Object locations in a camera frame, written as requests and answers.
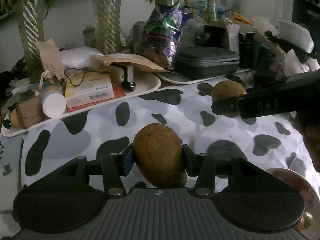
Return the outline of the purple foil snack bag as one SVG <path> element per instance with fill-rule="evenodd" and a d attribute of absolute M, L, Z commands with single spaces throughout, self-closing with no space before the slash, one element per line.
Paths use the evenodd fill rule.
<path fill-rule="evenodd" d="M 165 70 L 174 70 L 176 51 L 180 46 L 182 28 L 193 13 L 179 2 L 172 6 L 158 4 L 144 25 L 137 54 Z"/>

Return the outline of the cow print tablecloth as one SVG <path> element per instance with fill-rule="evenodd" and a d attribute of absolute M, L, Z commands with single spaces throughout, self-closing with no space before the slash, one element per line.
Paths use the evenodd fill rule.
<path fill-rule="evenodd" d="M 16 239 L 304 239 L 290 185 L 242 157 L 195 154 L 149 124 L 119 154 L 78 157 L 24 188 Z"/>

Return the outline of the glass vase with bamboo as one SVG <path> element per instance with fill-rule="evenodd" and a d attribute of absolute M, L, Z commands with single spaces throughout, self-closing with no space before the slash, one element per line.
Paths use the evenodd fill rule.
<path fill-rule="evenodd" d="M 43 66 L 36 42 L 44 41 L 43 20 L 53 0 L 1 0 L 1 11 L 14 12 L 31 83 L 40 80 Z"/>

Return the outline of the white floral plate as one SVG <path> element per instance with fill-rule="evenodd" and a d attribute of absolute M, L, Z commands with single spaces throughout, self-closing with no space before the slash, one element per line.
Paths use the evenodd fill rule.
<path fill-rule="evenodd" d="M 319 196 L 311 184 L 300 174 L 286 168 L 268 168 L 266 171 L 296 189 L 305 202 L 303 218 L 296 229 L 308 239 L 319 238 Z"/>

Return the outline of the brown paper envelope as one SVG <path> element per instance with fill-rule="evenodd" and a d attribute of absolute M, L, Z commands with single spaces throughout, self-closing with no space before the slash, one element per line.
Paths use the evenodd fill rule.
<path fill-rule="evenodd" d="M 162 73 L 166 72 L 164 68 L 150 61 L 149 59 L 137 54 L 109 54 L 109 55 L 92 55 L 92 59 L 101 62 L 105 66 L 110 65 L 133 65 L 139 72 Z"/>

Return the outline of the black zip case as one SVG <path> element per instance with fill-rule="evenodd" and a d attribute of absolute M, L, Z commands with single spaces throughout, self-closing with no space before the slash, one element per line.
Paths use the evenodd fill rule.
<path fill-rule="evenodd" d="M 239 54 L 225 48 L 181 47 L 175 55 L 174 70 L 187 77 L 205 78 L 234 72 L 239 62 Z"/>

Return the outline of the yellow white medicine box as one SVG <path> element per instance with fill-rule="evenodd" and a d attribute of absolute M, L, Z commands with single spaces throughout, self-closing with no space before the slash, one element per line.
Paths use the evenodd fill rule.
<path fill-rule="evenodd" d="M 86 72 L 73 75 L 66 82 L 65 100 L 67 108 L 74 108 L 114 97 L 108 73 Z"/>

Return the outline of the brown mango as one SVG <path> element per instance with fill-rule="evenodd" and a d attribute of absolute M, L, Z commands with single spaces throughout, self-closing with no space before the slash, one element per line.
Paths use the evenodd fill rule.
<path fill-rule="evenodd" d="M 238 82 L 225 80 L 217 83 L 211 92 L 212 102 L 232 98 L 235 96 L 246 95 L 244 86 Z"/>
<path fill-rule="evenodd" d="M 163 124 L 146 125 L 135 135 L 133 150 L 136 165 L 150 184 L 160 189 L 185 187 L 182 143 L 171 128 Z"/>

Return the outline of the white pill bottle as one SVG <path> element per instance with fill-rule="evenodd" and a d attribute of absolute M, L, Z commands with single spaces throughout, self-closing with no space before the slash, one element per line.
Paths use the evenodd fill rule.
<path fill-rule="evenodd" d="M 52 119 L 63 115 L 66 110 L 66 100 L 59 87 L 48 86 L 40 92 L 40 102 L 44 114 Z"/>

